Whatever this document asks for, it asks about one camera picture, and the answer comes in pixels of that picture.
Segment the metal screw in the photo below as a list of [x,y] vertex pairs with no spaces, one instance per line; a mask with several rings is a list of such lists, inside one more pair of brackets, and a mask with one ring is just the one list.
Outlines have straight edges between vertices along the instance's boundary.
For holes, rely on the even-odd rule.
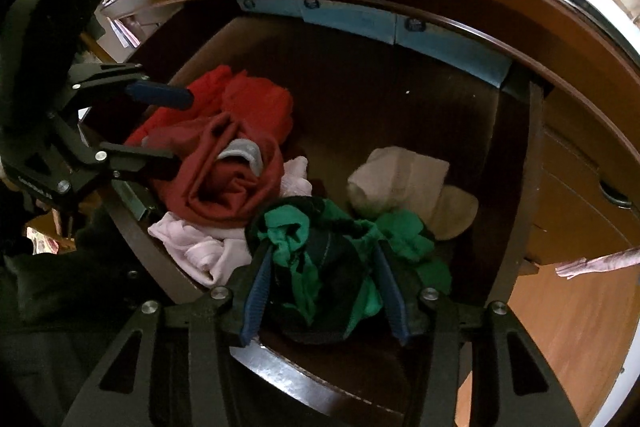
[[224,286],[216,286],[211,290],[211,298],[216,301],[222,301],[222,299],[226,299],[229,296],[229,290]]
[[158,311],[158,303],[156,301],[147,301],[142,304],[142,312],[146,315],[151,315],[152,313],[156,313]]
[[423,301],[437,301],[440,293],[436,288],[425,288],[420,292],[420,299]]
[[410,32],[423,32],[427,29],[427,25],[420,19],[407,19],[404,22],[404,27]]
[[507,305],[504,302],[495,301],[491,304],[491,309],[496,315],[506,315]]
[[58,184],[58,192],[60,194],[66,194],[70,188],[71,188],[71,183],[69,183],[67,180],[62,180]]
[[319,0],[305,0],[305,8],[309,8],[310,10],[316,10],[320,7]]

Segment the laundry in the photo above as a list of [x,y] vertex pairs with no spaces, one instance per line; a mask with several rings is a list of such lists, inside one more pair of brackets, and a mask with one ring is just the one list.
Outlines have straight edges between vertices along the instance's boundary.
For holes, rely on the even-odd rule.
[[417,214],[438,241],[471,226],[478,200],[444,180],[449,163],[403,149],[375,149],[348,179],[353,208],[367,219],[404,208]]
[[284,164],[284,176],[280,181],[280,196],[310,196],[313,187],[306,179],[309,161],[304,156],[293,158]]
[[199,227],[168,212],[148,232],[189,277],[207,288],[226,284],[233,270],[251,263],[244,229]]
[[581,273],[609,272],[640,264],[640,247],[604,255],[588,261],[585,257],[570,263],[560,263],[556,266],[556,274],[560,277],[572,279]]
[[451,292],[451,273],[444,261],[431,253],[433,236],[420,218],[408,210],[382,214],[376,226],[389,242],[397,257],[415,270],[424,288],[435,288],[448,295]]
[[158,108],[129,136],[126,145],[140,146],[156,128],[211,117],[220,112],[231,112],[249,126],[273,135],[278,143],[283,143],[291,132],[291,95],[266,78],[248,76],[246,71],[234,75],[229,66],[218,66],[192,82],[187,89],[194,98],[191,108],[184,111]]
[[239,157],[244,158],[249,162],[249,168],[256,176],[260,177],[264,165],[262,164],[262,155],[260,154],[260,148],[256,143],[246,138],[236,138],[231,140],[225,150],[218,155],[219,160],[224,158]]
[[[218,159],[236,139],[251,140],[259,147],[260,176],[244,158]],[[244,227],[258,207],[280,193],[284,165],[276,139],[231,113],[152,129],[146,147],[169,149],[182,160],[172,181],[154,180],[153,184],[167,209],[190,223]]]
[[379,241],[387,240],[424,286],[448,294],[449,269],[431,255],[434,242],[427,233],[408,210],[373,223],[352,219],[330,200],[300,196],[276,201],[246,228],[251,252],[263,240],[274,247],[271,316],[286,335],[305,343],[340,341],[380,311],[370,277]]
[[[124,325],[131,316],[130,306],[135,308],[148,299],[166,302],[164,292],[142,267],[104,207],[79,230],[76,247],[63,255],[31,255],[31,243],[31,252],[26,255],[4,256],[0,331],[18,324],[53,325],[76,319],[87,324]],[[129,273],[135,273],[135,279]],[[11,300],[18,317],[6,314]]]

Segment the clothes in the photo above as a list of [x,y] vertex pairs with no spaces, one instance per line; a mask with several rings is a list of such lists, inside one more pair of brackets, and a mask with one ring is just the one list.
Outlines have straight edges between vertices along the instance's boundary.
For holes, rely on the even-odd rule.
[[382,301],[370,277],[370,256],[382,234],[354,221],[329,200],[295,196],[268,206],[246,229],[252,252],[274,245],[268,311],[291,338],[337,342]]
[[375,149],[348,179],[353,208],[367,219],[405,208],[420,217],[438,241],[464,232],[476,218],[478,200],[445,185],[449,163],[403,149]]
[[89,226],[78,231],[76,247],[63,255],[4,258],[0,331],[79,319],[120,327],[132,306],[150,298],[168,301],[104,209],[98,208]]
[[43,212],[33,204],[33,198],[15,192],[0,182],[0,266],[3,257],[30,255],[33,242],[22,235],[27,221]]
[[148,232],[189,277],[207,288],[226,284],[233,270],[251,264],[244,229],[199,227],[168,212]]
[[284,176],[280,181],[280,197],[310,196],[313,187],[306,179],[309,161],[304,156],[293,158],[284,164]]
[[423,287],[436,288],[445,295],[451,292],[449,267],[431,255],[433,237],[427,237],[429,231],[416,214],[408,210],[388,212],[376,220],[376,226],[394,253],[415,270]]
[[293,100],[289,91],[266,78],[247,76],[246,71],[234,75],[228,66],[219,66],[192,82],[191,108],[185,111],[160,107],[127,139],[126,145],[140,146],[156,128],[169,127],[197,118],[231,112],[256,129],[273,135],[283,143],[293,127]]
[[13,412],[12,388],[37,419],[21,412],[2,425],[60,426],[132,309],[149,299],[171,304],[102,208],[76,246],[64,255],[7,257],[0,266],[2,405]]
[[224,158],[233,158],[235,156],[247,160],[251,172],[258,178],[260,177],[264,165],[262,164],[262,155],[257,144],[246,138],[236,138],[229,142],[225,150],[218,155],[218,159],[223,160]]
[[628,250],[591,259],[590,261],[583,257],[571,263],[560,263],[556,266],[556,273],[560,277],[572,279],[581,273],[608,272],[636,264],[640,264],[640,247],[629,248]]
[[[244,160],[218,160],[236,138],[249,139],[260,148],[264,164],[260,177]],[[182,160],[172,181],[155,180],[154,187],[167,209],[190,223],[243,227],[259,206],[275,200],[280,192],[284,166],[278,143],[231,113],[154,129],[146,147],[172,150]]]

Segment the white cloth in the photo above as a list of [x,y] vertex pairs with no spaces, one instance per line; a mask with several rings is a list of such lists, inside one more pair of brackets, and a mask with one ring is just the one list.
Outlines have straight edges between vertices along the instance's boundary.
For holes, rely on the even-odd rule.
[[243,229],[200,227],[167,212],[148,232],[189,277],[207,288],[226,284],[233,270],[251,263]]
[[304,156],[298,156],[284,164],[284,176],[280,182],[281,197],[311,195],[312,186],[306,179],[308,163]]
[[571,279],[581,273],[608,272],[633,266],[634,264],[640,264],[640,247],[629,248],[628,250],[591,259],[590,261],[583,257],[578,261],[561,263],[556,266],[556,274],[560,277]]

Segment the black cloth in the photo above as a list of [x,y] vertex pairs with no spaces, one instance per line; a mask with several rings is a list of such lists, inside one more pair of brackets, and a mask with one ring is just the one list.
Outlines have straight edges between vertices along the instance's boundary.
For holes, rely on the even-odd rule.
[[9,190],[0,182],[0,264],[3,256],[33,253],[33,243],[22,235],[22,229],[41,213],[30,196]]
[[78,232],[76,247],[4,257],[0,266],[0,389],[17,393],[30,418],[21,423],[14,414],[16,425],[35,425],[35,418],[59,427],[132,310],[148,299],[170,304],[102,208]]
[[[317,312],[309,325],[298,309],[292,289],[292,272],[289,267],[272,264],[270,299],[267,316],[292,340],[306,344],[335,343],[344,340],[353,314],[354,303],[369,268],[363,263],[356,248],[345,237],[359,239],[368,229],[358,222],[345,219],[328,219],[326,201],[310,196],[281,198],[265,206],[246,227],[245,236],[252,253],[260,245],[261,233],[267,232],[264,215],[283,205],[295,206],[309,218],[310,227],[304,251],[318,269],[321,288],[316,300]],[[305,256],[299,256],[297,272],[305,269]]]

